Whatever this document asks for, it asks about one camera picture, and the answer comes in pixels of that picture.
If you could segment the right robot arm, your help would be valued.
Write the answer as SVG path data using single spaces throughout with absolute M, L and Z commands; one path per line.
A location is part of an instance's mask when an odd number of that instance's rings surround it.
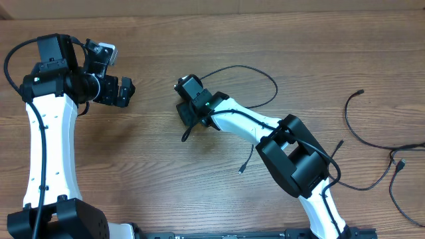
M 329 167 L 337 164 L 299 118 L 291 114 L 284 119 L 263 116 L 227 94 L 211 94 L 194 74 L 178 79 L 174 89 L 183 99 L 176 108 L 188 127 L 183 141 L 199 124 L 245 139 L 278 186 L 299 199 L 314 236 L 351 236 L 330 193 L 334 182 L 329 180 Z

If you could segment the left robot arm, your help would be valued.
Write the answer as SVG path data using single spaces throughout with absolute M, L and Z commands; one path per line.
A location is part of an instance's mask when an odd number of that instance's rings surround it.
M 134 223 L 112 223 L 82 200 L 76 178 L 74 128 L 91 102 L 124 108 L 135 92 L 130 78 L 107 74 L 117 48 L 87 40 L 84 63 L 78 39 L 51 34 L 35 39 L 40 61 L 15 86 L 26 105 L 31 131 L 30 172 L 23 208 L 7 217 L 14 238 L 141 238 Z

